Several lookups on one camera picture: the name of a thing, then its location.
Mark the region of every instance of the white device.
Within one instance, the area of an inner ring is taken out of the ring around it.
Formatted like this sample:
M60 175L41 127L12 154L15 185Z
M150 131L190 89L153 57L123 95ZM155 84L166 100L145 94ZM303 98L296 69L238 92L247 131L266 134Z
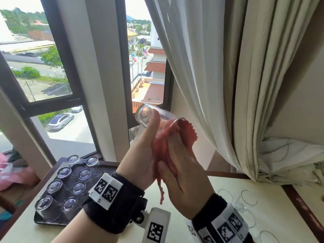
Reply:
M141 211L143 219L140 224L144 228L142 243L164 243L170 223L171 213L163 209L153 207L151 212Z

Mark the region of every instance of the red roof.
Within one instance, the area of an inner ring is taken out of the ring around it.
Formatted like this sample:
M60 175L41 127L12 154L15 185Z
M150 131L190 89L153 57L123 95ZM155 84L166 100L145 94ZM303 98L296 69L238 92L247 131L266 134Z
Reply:
M166 63L160 62L149 62L149 64L145 67L145 71L164 73L165 72Z
M163 48L149 48L148 52L150 54L165 54L164 49Z

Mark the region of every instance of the forearm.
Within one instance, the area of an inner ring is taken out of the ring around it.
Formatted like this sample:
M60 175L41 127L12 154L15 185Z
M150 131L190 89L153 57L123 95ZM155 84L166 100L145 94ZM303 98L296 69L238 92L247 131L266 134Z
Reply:
M91 221L82 209L52 243L115 243L119 234L108 233Z

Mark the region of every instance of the white curtain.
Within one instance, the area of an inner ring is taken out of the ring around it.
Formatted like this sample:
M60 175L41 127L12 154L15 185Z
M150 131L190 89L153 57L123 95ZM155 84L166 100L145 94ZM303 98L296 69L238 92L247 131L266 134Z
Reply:
M314 168L324 147L262 140L319 0L145 1L186 102L227 162L254 181L273 183L292 182L303 172L298 167ZM307 174L300 177L313 181Z
M176 82L217 151L240 169L223 96L225 0L145 0Z

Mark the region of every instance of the red cloth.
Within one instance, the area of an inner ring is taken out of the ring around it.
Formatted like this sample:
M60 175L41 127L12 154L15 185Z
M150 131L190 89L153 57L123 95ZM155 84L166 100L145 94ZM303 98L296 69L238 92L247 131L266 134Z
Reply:
M160 204L162 204L164 200L163 197L164 192L161 187L161 177L157 170L157 163L159 161L165 162L166 165L169 167L170 171L173 173L175 178L177 177L178 174L178 171L169 155L168 144L167 144L168 137L179 133L182 143L187 148L189 154L193 158L196 158L192 151L192 145L197 140L197 134L193 129L192 124L184 119L179 119L177 122L172 124L173 122L174 119L161 121L158 135L153 142L154 176L157 179L157 184L161 191Z

